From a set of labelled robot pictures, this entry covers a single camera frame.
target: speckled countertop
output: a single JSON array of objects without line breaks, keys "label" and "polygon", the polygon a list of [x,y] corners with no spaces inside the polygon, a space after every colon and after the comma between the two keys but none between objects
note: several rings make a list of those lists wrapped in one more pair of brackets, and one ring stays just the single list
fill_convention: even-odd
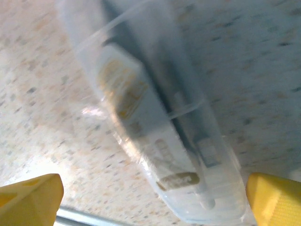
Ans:
[{"label": "speckled countertop", "polygon": [[[301,2],[172,6],[243,170],[301,181]],[[89,115],[97,99],[54,0],[0,2],[0,82],[0,186],[58,172],[63,205],[135,225],[186,225],[119,148],[101,112]]]}]

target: clear plastic packaging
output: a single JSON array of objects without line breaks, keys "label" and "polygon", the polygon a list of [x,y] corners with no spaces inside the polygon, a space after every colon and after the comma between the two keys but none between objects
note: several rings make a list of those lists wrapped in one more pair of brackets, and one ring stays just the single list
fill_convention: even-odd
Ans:
[{"label": "clear plastic packaging", "polygon": [[190,223],[240,223],[246,195],[235,156],[165,1],[57,6],[117,141],[170,209]]}]

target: plastic blister pack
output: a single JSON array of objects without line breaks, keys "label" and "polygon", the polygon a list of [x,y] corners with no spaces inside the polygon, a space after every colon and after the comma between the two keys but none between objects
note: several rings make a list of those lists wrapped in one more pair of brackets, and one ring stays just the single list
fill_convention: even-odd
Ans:
[{"label": "plastic blister pack", "polygon": [[59,0],[115,138],[182,220],[234,224],[244,184],[164,1]]}]

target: yellow object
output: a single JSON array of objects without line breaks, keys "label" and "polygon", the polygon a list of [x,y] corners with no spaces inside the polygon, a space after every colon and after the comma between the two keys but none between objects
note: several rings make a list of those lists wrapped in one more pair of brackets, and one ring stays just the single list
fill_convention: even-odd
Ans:
[{"label": "yellow object", "polygon": [[58,174],[0,187],[0,225],[53,226],[62,198]]},{"label": "yellow object", "polygon": [[258,226],[301,226],[301,183],[253,173],[246,195]]}]

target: beige speckled surface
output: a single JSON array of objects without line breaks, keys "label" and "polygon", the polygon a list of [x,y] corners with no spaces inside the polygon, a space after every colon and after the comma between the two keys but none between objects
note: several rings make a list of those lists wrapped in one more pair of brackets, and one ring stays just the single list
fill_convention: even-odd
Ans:
[{"label": "beige speckled surface", "polygon": [[[243,169],[301,180],[298,2],[177,0],[173,6]],[[0,2],[0,82],[0,186],[58,172],[62,205],[135,225],[186,225],[157,198],[103,116],[82,113],[97,108],[97,99],[54,0]]]}]

